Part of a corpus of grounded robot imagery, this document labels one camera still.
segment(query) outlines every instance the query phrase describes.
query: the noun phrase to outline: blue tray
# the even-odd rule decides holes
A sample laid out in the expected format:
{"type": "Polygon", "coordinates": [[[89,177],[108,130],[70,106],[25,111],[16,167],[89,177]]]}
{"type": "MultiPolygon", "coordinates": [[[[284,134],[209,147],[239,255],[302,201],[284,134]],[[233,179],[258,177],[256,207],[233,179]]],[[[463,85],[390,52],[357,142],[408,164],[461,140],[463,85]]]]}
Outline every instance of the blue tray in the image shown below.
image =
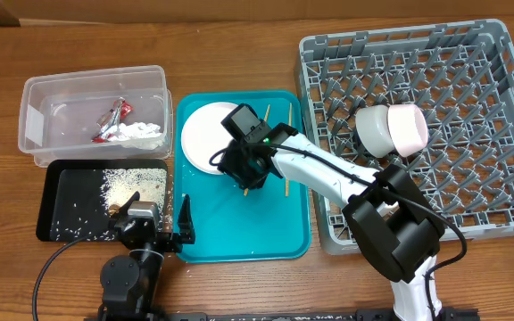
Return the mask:
{"type": "Polygon", "coordinates": [[[190,263],[243,261],[258,259],[296,259],[311,245],[309,192],[304,185],[291,182],[285,197],[285,179],[269,175],[262,189],[244,191],[233,178],[206,174],[187,160],[181,148],[181,131],[186,119],[208,103],[250,104],[259,117],[273,128],[288,122],[289,103],[293,104],[293,127],[303,131],[301,107],[297,98],[282,90],[193,94],[178,105],[174,175],[174,230],[183,195],[191,197],[195,244],[184,245],[178,255],[190,263]]]}

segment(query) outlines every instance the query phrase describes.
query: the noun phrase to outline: dish rack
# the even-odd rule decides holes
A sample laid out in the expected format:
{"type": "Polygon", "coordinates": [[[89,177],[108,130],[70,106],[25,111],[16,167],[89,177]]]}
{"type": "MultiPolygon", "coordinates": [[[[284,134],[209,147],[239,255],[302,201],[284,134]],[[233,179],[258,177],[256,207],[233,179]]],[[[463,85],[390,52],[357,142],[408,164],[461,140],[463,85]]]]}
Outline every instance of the dish rack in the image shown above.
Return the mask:
{"type": "MultiPolygon", "coordinates": [[[[514,235],[514,47],[481,20],[305,37],[296,77],[307,136],[350,162],[410,172],[435,210],[468,239],[514,235]],[[375,159],[358,146],[359,108],[415,102],[427,147],[375,159]]],[[[335,204],[313,193],[322,248],[358,252],[335,204]]],[[[442,241],[456,239],[446,230],[442,241]]]]}

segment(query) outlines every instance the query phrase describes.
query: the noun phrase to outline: clear plastic bin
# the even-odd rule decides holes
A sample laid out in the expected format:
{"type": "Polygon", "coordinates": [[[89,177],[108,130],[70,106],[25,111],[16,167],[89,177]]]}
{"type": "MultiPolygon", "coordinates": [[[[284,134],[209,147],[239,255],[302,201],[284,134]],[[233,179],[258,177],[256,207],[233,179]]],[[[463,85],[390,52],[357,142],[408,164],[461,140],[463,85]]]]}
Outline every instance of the clear plastic bin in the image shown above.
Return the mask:
{"type": "Polygon", "coordinates": [[[170,91],[160,66],[91,70],[34,77],[25,83],[19,116],[19,149],[46,167],[57,159],[165,159],[172,148],[170,91]],[[161,134],[92,143],[96,122],[124,98],[134,110],[122,121],[154,123],[161,134]]]}

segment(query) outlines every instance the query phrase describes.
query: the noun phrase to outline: black cable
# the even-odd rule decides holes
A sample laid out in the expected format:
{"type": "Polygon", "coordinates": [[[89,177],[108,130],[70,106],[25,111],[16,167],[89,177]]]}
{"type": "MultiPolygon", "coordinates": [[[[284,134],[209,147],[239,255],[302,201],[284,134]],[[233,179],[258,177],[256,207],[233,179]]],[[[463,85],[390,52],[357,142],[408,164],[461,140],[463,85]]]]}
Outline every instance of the black cable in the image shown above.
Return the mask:
{"type": "Polygon", "coordinates": [[[37,293],[39,291],[39,286],[41,285],[41,281],[43,280],[43,276],[45,275],[45,272],[47,271],[47,269],[49,269],[49,267],[51,266],[51,263],[53,263],[54,259],[56,259],[61,253],[63,253],[68,248],[70,248],[72,245],[74,245],[76,243],[79,243],[79,242],[82,242],[82,241],[85,241],[88,238],[91,238],[91,237],[96,236],[96,235],[100,235],[100,234],[108,232],[108,231],[109,231],[109,229],[106,229],[104,231],[100,231],[100,232],[97,232],[97,233],[92,233],[90,235],[83,236],[83,237],[81,237],[79,239],[76,239],[76,240],[72,241],[71,243],[65,244],[61,249],[59,249],[59,251],[55,252],[49,258],[49,260],[45,263],[45,265],[41,269],[41,272],[39,273],[39,277],[37,278],[37,281],[35,282],[35,288],[33,288],[33,302],[32,302],[33,321],[38,321],[39,320],[39,318],[37,316],[37,293]]]}
{"type": "MultiPolygon", "coordinates": [[[[265,143],[247,143],[247,144],[243,144],[243,145],[239,145],[239,146],[228,146],[224,149],[221,149],[219,150],[218,152],[214,153],[211,157],[210,157],[210,165],[212,166],[218,166],[217,163],[214,163],[213,161],[215,160],[216,157],[218,157],[219,155],[221,155],[222,153],[230,150],[230,149],[244,149],[244,148],[255,148],[255,147],[273,147],[273,148],[277,148],[277,149],[281,149],[281,150],[286,150],[286,151],[289,151],[289,152],[296,152],[296,153],[299,153],[301,155],[304,155],[304,156],[307,156],[307,157],[311,157],[313,158],[314,160],[316,161],[319,161],[325,165],[327,165],[328,167],[330,167],[331,169],[333,169],[334,171],[336,171],[337,173],[339,174],[342,174],[343,176],[345,177],[348,177],[350,178],[352,181],[356,182],[356,183],[359,183],[359,184],[362,184],[362,185],[365,185],[365,186],[373,186],[374,183],[371,183],[369,181],[366,181],[364,179],[361,179],[359,177],[357,177],[356,175],[353,175],[353,174],[350,174],[348,173],[347,171],[345,171],[344,169],[341,169],[339,168],[337,165],[331,163],[330,161],[328,160],[325,160],[323,159],[322,157],[318,156],[317,154],[314,154],[312,152],[308,152],[308,151],[304,151],[304,150],[300,150],[298,148],[294,148],[294,147],[290,147],[290,146],[284,146],[284,145],[281,145],[281,144],[265,144],[265,143]]],[[[463,235],[463,233],[455,226],[455,224],[453,224],[452,222],[450,222],[447,218],[445,218],[443,215],[440,215],[440,214],[437,214],[435,213],[433,210],[421,205],[421,204],[418,204],[414,201],[411,201],[411,200],[408,200],[407,198],[404,198],[402,196],[400,196],[399,194],[397,193],[394,193],[390,190],[387,190],[385,188],[380,188],[380,190],[387,194],[388,196],[394,198],[395,200],[399,201],[399,202],[405,202],[405,203],[408,203],[409,205],[412,205],[412,206],[416,206],[418,208],[420,208],[421,210],[424,210],[427,214],[429,214],[430,216],[434,217],[434,218],[437,218],[439,220],[441,220],[444,224],[446,224],[451,230],[453,230],[453,232],[457,235],[457,237],[460,239],[460,242],[461,242],[461,251],[458,255],[454,256],[453,258],[451,259],[447,259],[445,261],[442,261],[434,266],[432,266],[425,274],[425,280],[426,280],[426,296],[427,296],[427,304],[428,304],[428,307],[431,311],[431,314],[432,314],[432,319],[435,320],[435,308],[434,308],[434,303],[432,302],[432,295],[431,295],[431,292],[430,292],[430,289],[429,289],[429,285],[430,285],[430,281],[431,281],[431,275],[432,273],[434,273],[436,270],[440,269],[440,268],[443,268],[443,267],[446,267],[450,264],[453,264],[457,261],[459,261],[460,259],[463,259],[463,257],[465,256],[465,254],[467,253],[468,251],[468,244],[467,244],[467,241],[465,239],[465,236],[463,235]]]]}

